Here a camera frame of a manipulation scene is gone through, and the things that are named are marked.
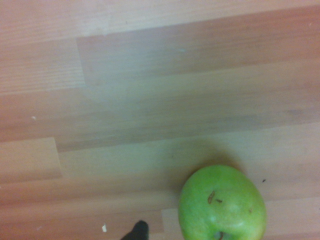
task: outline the wooden floor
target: wooden floor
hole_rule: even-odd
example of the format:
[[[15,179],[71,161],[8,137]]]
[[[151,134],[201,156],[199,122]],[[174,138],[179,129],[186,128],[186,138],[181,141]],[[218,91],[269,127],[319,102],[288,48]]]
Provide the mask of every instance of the wooden floor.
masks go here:
[[[0,1],[1,240],[182,240],[217,163],[320,240],[319,149],[318,0]]]

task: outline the brown spot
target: brown spot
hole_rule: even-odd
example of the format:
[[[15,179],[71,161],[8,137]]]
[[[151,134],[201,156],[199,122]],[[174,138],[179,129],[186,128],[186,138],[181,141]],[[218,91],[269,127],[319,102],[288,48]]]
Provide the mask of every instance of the brown spot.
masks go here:
[[[215,191],[212,191],[212,193],[209,195],[209,197],[208,197],[208,203],[209,204],[211,204],[212,199],[214,198],[215,194],[216,194]]]
[[[224,238],[224,232],[221,231],[221,232],[220,232],[220,238],[219,238],[219,240],[222,240],[223,238]]]

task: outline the white speck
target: white speck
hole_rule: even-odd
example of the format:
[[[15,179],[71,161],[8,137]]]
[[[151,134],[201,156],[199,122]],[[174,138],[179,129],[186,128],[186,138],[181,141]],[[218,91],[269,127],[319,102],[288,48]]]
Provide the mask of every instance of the white speck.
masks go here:
[[[106,224],[104,224],[104,225],[102,226],[102,232],[104,232],[104,233],[107,232],[107,226],[106,226]]]

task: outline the green apple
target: green apple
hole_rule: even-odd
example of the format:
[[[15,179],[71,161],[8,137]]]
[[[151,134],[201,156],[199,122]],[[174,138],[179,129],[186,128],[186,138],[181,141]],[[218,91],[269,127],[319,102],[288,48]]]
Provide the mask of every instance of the green apple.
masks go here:
[[[178,216],[185,240],[260,240],[267,225],[255,185],[225,165],[201,168],[186,181]]]

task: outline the black object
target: black object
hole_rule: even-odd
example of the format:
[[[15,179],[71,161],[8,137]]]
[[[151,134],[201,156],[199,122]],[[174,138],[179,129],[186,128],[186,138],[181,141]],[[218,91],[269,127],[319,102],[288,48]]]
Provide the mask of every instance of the black object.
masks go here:
[[[127,233],[121,240],[148,240],[149,226],[145,221],[138,221],[131,232]]]

